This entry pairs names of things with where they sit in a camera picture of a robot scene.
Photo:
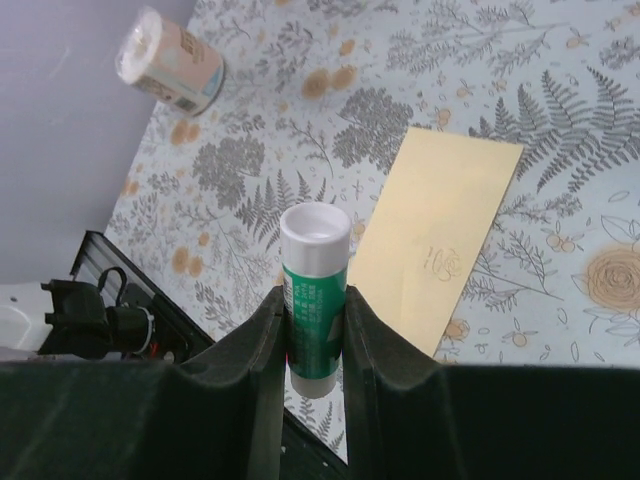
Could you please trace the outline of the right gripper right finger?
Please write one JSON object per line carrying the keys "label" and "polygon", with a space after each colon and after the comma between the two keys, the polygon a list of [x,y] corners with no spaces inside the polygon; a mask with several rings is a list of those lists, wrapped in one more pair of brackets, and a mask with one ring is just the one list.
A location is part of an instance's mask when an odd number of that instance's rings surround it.
{"label": "right gripper right finger", "polygon": [[634,369],[441,364],[355,288],[344,396],[354,479],[635,479]]}

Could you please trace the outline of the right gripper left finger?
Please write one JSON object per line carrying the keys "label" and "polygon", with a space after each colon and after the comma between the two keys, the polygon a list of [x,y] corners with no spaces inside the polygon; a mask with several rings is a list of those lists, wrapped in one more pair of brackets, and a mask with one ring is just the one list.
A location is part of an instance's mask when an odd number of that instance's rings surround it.
{"label": "right gripper left finger", "polygon": [[191,360],[1,366],[5,479],[275,479],[284,295]]}

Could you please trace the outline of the beige paper envelope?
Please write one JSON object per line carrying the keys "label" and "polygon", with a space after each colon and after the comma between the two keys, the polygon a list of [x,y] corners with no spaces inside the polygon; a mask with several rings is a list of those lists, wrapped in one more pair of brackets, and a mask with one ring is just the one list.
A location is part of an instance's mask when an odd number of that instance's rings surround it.
{"label": "beige paper envelope", "polygon": [[522,153],[517,144],[407,131],[348,283],[427,355],[436,351]]}

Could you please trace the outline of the green white glue stick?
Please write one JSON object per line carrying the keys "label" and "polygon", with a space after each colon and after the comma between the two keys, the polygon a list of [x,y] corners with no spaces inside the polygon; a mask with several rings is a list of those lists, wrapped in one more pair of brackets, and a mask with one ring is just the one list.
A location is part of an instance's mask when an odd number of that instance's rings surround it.
{"label": "green white glue stick", "polygon": [[310,399],[336,384],[350,233],[348,215],[327,203],[301,203],[280,218],[287,361],[293,389]]}

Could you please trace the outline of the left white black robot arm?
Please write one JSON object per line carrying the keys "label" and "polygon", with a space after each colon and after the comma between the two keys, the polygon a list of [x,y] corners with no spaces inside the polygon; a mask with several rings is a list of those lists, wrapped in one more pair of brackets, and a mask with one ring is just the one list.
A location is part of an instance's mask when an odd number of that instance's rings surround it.
{"label": "left white black robot arm", "polygon": [[110,267],[93,285],[53,279],[1,286],[1,355],[17,359],[140,357],[152,345],[155,316],[123,300],[127,276]]}

